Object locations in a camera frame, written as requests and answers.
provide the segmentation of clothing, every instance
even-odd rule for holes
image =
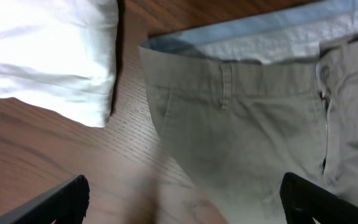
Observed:
[[[0,98],[105,126],[117,10],[116,1],[0,0]]]
[[[328,8],[339,12],[324,14]],[[320,18],[308,17],[316,12]],[[140,49],[164,149],[229,223],[286,223],[279,196],[286,172],[358,206],[358,1],[321,2],[215,28],[300,14],[308,23],[202,44],[192,38],[203,32],[191,30]],[[324,15],[329,21],[321,21]],[[316,29],[300,32],[310,27]],[[267,47],[272,37],[277,41]]]

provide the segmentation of khaki pants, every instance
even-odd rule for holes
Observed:
[[[316,43],[281,46],[281,56],[294,55],[279,62],[269,50],[239,60],[208,55],[211,47],[230,49],[224,44],[192,53],[140,49],[164,149],[229,223],[286,223],[279,196],[286,172],[358,206],[358,32],[321,39],[317,52]]]

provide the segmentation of white towel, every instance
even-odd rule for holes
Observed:
[[[116,0],[0,0],[0,98],[105,126],[117,22]]]

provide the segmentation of brown wooden floor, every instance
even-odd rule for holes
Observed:
[[[284,9],[311,0],[125,0],[119,29],[115,110],[104,129],[87,128],[15,99],[0,100],[0,215],[84,174],[85,223],[225,223],[158,148],[137,45],[147,36]]]

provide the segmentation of wooden surface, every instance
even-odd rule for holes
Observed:
[[[104,129],[87,128],[15,99],[0,100],[0,215],[84,174],[85,223],[225,223],[158,146],[137,45],[147,36],[292,7],[308,0],[120,1],[119,77]]]

